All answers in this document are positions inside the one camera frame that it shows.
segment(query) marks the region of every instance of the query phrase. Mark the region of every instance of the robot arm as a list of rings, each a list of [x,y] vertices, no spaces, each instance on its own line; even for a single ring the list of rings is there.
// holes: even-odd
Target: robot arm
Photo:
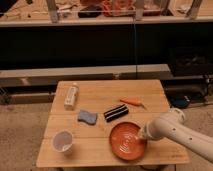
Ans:
[[[185,114],[177,108],[172,108],[147,123],[139,131],[139,137],[147,140],[167,137],[213,163],[213,138],[183,126],[184,121]]]

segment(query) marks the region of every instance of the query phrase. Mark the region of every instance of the white cup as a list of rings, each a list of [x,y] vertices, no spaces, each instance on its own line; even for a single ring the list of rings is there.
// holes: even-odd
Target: white cup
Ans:
[[[73,135],[68,131],[58,132],[52,141],[55,151],[63,154],[70,154],[73,145]]]

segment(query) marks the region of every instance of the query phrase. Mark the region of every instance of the white bottle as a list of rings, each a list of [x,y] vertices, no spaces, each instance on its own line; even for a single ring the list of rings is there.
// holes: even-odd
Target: white bottle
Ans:
[[[78,84],[73,83],[67,92],[67,96],[64,101],[64,107],[66,110],[74,110],[75,101],[78,96]]]

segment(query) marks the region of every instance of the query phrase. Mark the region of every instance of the floor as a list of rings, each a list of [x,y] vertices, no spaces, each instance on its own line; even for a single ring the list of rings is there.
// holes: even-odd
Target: floor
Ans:
[[[0,105],[0,171],[54,171],[35,163],[41,145],[51,102]],[[213,137],[213,106],[185,109],[186,126]],[[212,171],[213,164],[188,150],[191,162],[170,165],[164,171]],[[94,171],[100,168],[65,168],[65,171]],[[135,167],[104,167],[101,170],[142,171]]]

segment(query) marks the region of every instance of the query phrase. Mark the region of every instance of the gray sponge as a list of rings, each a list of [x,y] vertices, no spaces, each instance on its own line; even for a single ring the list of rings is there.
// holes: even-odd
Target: gray sponge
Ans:
[[[78,121],[85,122],[89,125],[95,125],[97,121],[97,113],[90,113],[85,110],[80,110],[78,113]]]

